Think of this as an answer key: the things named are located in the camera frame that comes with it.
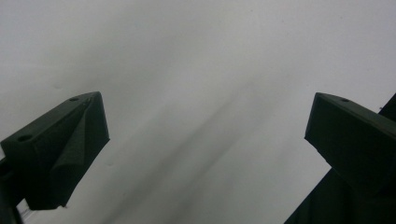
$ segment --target dark metal structure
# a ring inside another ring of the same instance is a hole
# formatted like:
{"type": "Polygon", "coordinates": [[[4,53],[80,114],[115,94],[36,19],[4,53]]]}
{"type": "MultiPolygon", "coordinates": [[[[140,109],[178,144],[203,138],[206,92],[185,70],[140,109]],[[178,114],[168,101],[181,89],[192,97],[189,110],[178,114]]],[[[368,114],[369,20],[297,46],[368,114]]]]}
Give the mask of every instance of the dark metal structure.
{"type": "Polygon", "coordinates": [[[376,114],[317,93],[305,139],[332,169],[286,224],[396,223],[396,94],[376,114]]]}
{"type": "Polygon", "coordinates": [[[1,142],[0,223],[21,223],[16,206],[66,206],[108,142],[100,92],[73,97],[1,142]]]}

